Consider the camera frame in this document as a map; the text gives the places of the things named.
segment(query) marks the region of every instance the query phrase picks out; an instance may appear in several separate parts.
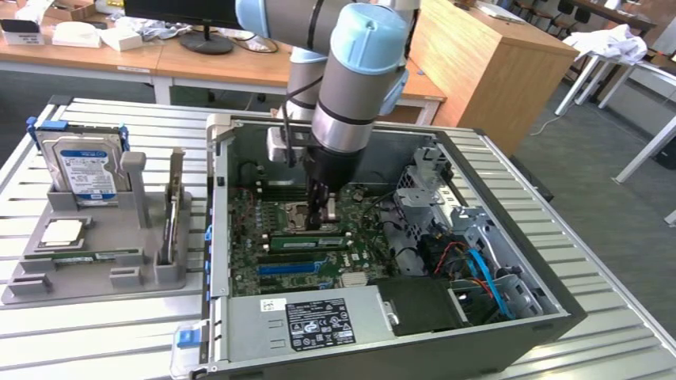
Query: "motherboard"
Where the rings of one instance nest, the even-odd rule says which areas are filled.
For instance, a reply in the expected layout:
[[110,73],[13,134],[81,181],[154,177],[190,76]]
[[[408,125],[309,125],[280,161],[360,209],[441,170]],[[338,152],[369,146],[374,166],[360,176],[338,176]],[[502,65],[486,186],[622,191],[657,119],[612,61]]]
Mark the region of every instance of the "motherboard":
[[345,186],[334,196],[333,221],[306,231],[304,188],[230,189],[233,295],[362,286],[396,273],[373,207],[382,194],[358,184]]

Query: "computer monitor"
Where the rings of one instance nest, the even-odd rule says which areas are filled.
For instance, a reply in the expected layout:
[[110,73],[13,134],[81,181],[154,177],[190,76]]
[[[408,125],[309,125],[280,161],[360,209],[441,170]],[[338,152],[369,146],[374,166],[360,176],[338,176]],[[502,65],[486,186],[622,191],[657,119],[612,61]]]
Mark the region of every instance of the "computer monitor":
[[234,0],[125,0],[124,14],[190,25],[204,25],[204,32],[189,32],[180,44],[201,54],[225,54],[232,42],[209,34],[209,27],[241,29],[236,20]]

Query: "metal slatted platform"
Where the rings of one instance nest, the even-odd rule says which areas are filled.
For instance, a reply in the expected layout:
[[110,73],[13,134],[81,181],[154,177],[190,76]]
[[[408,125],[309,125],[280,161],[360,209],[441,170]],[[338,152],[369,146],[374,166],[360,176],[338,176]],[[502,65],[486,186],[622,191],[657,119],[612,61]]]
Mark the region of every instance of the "metal slatted platform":
[[[168,178],[170,148],[186,148],[184,182],[193,195],[184,289],[90,303],[0,306],[0,378],[168,378],[170,334],[200,317],[205,225],[205,118],[218,112],[157,104],[74,99],[61,119],[129,128],[132,150],[148,157],[146,191]],[[496,147],[473,131],[448,134],[588,312],[553,344],[534,348],[488,379],[676,378],[676,343]],[[453,179],[469,204],[473,193]],[[46,204],[50,177],[26,137],[0,170],[0,291]]]

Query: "wooden cabinet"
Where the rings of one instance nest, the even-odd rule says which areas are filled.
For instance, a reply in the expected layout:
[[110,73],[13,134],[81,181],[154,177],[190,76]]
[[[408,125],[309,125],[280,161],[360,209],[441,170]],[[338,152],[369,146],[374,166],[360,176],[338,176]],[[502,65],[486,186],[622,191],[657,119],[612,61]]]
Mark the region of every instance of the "wooden cabinet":
[[434,125],[480,128],[514,153],[577,51],[529,24],[422,0],[410,57],[446,96]]

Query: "monitor stand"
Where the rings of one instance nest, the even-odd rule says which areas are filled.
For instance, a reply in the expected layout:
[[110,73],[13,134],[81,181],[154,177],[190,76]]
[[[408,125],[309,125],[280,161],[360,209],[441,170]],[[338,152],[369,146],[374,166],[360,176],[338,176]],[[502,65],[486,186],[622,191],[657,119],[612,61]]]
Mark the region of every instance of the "monitor stand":
[[209,27],[204,26],[204,32],[188,32],[180,36],[180,44],[194,53],[218,55],[232,50],[232,42],[224,36],[210,35]]

